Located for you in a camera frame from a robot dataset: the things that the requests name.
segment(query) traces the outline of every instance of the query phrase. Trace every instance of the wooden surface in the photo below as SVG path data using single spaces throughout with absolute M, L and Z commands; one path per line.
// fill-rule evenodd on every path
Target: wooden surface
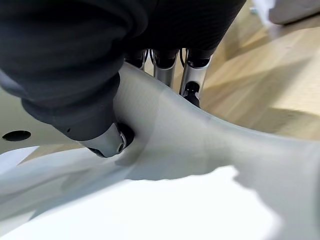
M 245 4 L 214 54 L 202 109 L 246 128 L 320 140 L 320 16 L 266 29 L 251 6 Z M 150 59 L 145 70 L 153 73 Z M 176 92 L 182 73 L 178 60 Z M 78 147 L 43 146 L 28 160 Z

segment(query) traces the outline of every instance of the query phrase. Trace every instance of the black hole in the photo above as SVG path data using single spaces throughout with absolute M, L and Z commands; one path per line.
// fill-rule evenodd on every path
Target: black hole
M 19 131 L 8 132 L 7 134 L 3 135 L 2 138 L 9 142 L 20 142 L 30 138 L 30 136 L 31 136 L 30 132 L 19 130 Z
M 119 153 L 122 152 L 122 150 L 124 149 L 124 147 L 125 147 L 125 145 L 124 145 L 124 144 L 121 144 L 120 147 L 119 147 L 119 149 L 118 149 L 118 152 L 119 152 Z

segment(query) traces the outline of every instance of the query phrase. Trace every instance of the white surface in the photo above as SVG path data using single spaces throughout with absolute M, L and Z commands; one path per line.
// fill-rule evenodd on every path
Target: white surface
M 275 6 L 276 0 L 252 0 L 258 16 L 265 26 L 270 26 L 272 23 L 269 21 L 269 10 Z
M 0 154 L 0 175 L 13 169 L 37 148 L 37 146 L 33 146 Z
M 0 175 L 4 240 L 319 240 L 320 144 L 225 122 L 125 65 L 120 156 L 86 149 Z

